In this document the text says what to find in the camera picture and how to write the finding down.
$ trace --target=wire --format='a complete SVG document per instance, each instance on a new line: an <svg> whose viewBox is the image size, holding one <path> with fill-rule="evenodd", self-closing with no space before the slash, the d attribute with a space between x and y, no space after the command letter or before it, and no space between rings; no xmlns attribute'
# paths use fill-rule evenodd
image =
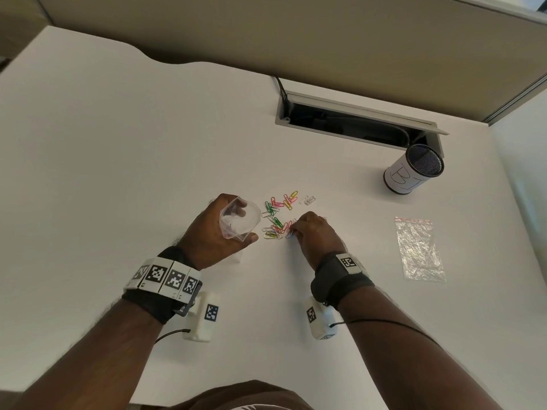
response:
<svg viewBox="0 0 547 410"><path fill-rule="evenodd" d="M281 93L281 100L283 101L283 118L286 118L289 116L289 109L291 106L291 103L289 102L289 96L287 96L287 92L283 87L283 83L281 83L281 81L279 80L279 77L277 77L276 75L272 75L272 77L277 80L277 84L279 85L279 92Z"/></svg>
<svg viewBox="0 0 547 410"><path fill-rule="evenodd" d="M168 332L167 334L163 334L161 337L159 337L154 344L157 344L158 341L161 341L162 339L164 339L165 337L168 337L169 335L176 334L177 332L190 332L190 330L183 329L183 330L176 330L176 331Z"/></svg>
<svg viewBox="0 0 547 410"><path fill-rule="evenodd" d="M385 323L388 323L388 324L395 324L395 325L399 325L399 326L402 326L402 327L405 327L405 328L408 328L409 330L413 330L414 332L417 332L421 335L423 335L424 337L428 338L430 341L433 341L435 344L437 344L439 347L441 347L439 345L439 343L437 341L435 341L432 337L430 337L429 335L427 335L425 332L422 332L421 330L417 330L416 328L410 326L410 325L407 325L407 324L403 324L403 323L400 323L400 322L397 322L397 321L392 321L390 319L377 319L377 318L362 318L362 319L354 319L353 321L348 321L348 322L337 322L335 324L331 324L329 325L329 327L333 327L333 326L336 326L336 325L342 325L342 324L355 324L357 322L385 322Z"/></svg>

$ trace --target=left hand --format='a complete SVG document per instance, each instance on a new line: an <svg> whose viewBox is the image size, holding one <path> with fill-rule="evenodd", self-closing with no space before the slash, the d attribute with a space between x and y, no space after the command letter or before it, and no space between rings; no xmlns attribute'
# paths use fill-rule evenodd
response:
<svg viewBox="0 0 547 410"><path fill-rule="evenodd" d="M218 196L196 217L177 243L198 270L213 266L258 240L256 233L249 233L245 241L226 239L222 235L219 225L221 210L236 197L233 194Z"/></svg>

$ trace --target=desk surface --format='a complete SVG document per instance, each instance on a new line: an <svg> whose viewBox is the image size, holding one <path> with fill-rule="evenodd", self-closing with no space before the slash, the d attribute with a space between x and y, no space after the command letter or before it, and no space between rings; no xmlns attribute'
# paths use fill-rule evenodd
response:
<svg viewBox="0 0 547 410"><path fill-rule="evenodd" d="M210 63L167 65L46 28L0 76L0 389L22 390L120 295L141 261L231 192L314 195L373 280L506 408L547 402L547 288L488 126L285 81L285 88L435 121L446 170L397 196L401 151L274 123L276 83ZM291 213L300 215L297 205ZM434 222L447 283L403 277L393 219ZM384 408L347 329L311 337L312 271L296 241L260 239L203 272L222 297L210 344L170 336L133 402L172 405L258 378L317 409ZM164 328L184 326L172 319Z"/></svg>

